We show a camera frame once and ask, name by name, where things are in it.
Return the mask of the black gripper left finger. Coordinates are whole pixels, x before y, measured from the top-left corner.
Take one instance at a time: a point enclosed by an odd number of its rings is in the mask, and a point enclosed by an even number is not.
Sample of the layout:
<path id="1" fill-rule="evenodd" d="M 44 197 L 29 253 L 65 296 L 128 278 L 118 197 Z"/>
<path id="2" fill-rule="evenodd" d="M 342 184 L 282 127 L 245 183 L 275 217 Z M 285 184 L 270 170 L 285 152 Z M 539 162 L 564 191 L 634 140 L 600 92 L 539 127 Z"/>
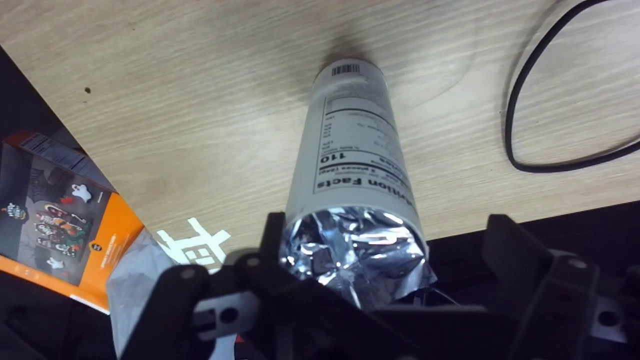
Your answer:
<path id="1" fill-rule="evenodd" d="M 167 270 L 147 303 L 122 360 L 206 360 L 240 337 L 270 360 L 366 360 L 371 319 L 313 280 L 279 266 L 285 215 L 270 213 L 260 246 L 217 272 Z"/>

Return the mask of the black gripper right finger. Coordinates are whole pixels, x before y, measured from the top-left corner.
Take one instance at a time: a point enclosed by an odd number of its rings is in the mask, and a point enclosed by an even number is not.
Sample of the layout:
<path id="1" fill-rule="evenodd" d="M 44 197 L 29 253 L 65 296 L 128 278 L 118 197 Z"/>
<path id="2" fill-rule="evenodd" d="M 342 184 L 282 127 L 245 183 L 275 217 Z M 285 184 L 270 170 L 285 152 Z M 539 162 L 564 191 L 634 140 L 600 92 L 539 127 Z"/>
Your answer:
<path id="1" fill-rule="evenodd" d="M 507 215 L 489 219 L 482 260 L 516 319 L 510 360 L 640 360 L 637 266 L 610 277 L 576 253 L 549 248 Z"/>

